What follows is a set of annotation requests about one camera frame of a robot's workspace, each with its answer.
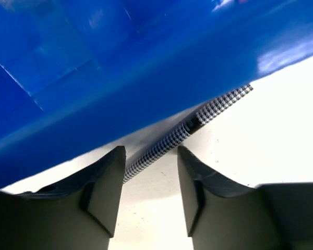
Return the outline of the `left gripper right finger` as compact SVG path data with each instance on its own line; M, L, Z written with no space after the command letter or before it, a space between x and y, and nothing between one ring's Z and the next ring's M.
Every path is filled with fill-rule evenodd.
M177 150L194 249L313 249L313 182L242 185Z

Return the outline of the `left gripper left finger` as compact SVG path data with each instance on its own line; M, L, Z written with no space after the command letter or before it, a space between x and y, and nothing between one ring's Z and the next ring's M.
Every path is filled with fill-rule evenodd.
M126 149L117 146L37 192L0 191L0 249L108 249L125 165Z

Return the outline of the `houndstooth pattern pencil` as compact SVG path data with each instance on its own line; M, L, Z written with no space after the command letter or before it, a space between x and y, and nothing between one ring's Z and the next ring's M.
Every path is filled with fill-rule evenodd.
M214 120L252 90L251 84L247 84L205 102L196 108L126 167L123 183L125 184L169 151L178 147L187 138Z

